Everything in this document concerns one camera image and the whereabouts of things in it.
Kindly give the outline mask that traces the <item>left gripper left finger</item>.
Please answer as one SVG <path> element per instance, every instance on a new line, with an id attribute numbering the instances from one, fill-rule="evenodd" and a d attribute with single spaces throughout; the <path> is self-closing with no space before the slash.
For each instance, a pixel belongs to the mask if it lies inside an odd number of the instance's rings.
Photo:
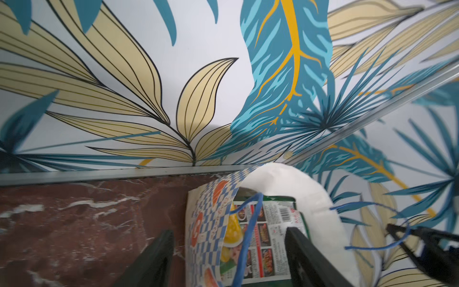
<path id="1" fill-rule="evenodd" d="M 112 284 L 112 287 L 167 287 L 174 243 L 172 230 L 163 231 Z"/>

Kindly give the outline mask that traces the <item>green white barcode packet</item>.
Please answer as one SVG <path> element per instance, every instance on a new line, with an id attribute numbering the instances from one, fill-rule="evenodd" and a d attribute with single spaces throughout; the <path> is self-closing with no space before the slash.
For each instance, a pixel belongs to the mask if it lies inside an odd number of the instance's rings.
<path id="1" fill-rule="evenodd" d="M 237 214 L 244 235 L 248 229 L 256 203 L 250 202 Z M 265 196 L 257 223 L 252 232 L 243 274 L 244 287 L 291 287 L 288 257 L 284 245 L 286 229 L 298 228 L 307 235 L 307 225 L 302 213 L 296 210 L 292 197 Z M 237 263 L 221 262 L 220 275 L 223 286 L 230 287 L 237 271 Z"/>

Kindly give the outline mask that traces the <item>paper bag blue checkered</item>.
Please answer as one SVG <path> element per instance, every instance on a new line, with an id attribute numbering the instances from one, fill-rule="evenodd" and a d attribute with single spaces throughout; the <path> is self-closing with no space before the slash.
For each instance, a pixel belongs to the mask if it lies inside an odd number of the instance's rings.
<path id="1" fill-rule="evenodd" d="M 376 221 L 341 218 L 316 180 L 292 166 L 268 163 L 231 173 L 189 192 L 185 215 L 186 286 L 224 287 L 219 269 L 229 216 L 258 193 L 294 198 L 296 210 L 307 225 L 305 236 L 321 254 L 354 287 L 374 285 L 375 260 L 359 229 L 373 228 Z"/>

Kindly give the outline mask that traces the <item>green yellow corn soup packet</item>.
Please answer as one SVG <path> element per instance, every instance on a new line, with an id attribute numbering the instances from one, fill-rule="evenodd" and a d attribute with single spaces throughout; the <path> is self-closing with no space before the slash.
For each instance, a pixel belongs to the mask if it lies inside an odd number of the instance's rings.
<path id="1" fill-rule="evenodd" d="M 237 214 L 231 214 L 228 219 L 227 231 L 221 252 L 221 262 L 238 262 L 241 252 L 244 232 L 241 229 Z"/>

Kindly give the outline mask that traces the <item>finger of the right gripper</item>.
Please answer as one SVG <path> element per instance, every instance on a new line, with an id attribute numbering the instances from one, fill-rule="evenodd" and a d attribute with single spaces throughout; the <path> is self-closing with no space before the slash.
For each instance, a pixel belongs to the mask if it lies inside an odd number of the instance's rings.
<path id="1" fill-rule="evenodd" d="M 442 241 L 457 243 L 458 235 L 427 227 L 412 229 L 394 224 L 388 224 L 386 230 L 418 270 L 449 287 L 459 285 L 459 249 L 454 246 L 449 248 L 441 246 Z M 417 237 L 423 242 L 420 255 L 416 255 L 405 243 L 405 239 L 409 236 Z"/>

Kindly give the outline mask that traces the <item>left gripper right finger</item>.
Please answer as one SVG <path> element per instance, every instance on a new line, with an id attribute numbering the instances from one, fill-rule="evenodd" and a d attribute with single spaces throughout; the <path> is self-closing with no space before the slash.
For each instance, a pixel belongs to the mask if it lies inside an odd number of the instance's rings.
<path id="1" fill-rule="evenodd" d="M 293 286 L 352 287 L 298 228 L 286 229 L 284 245 Z"/>

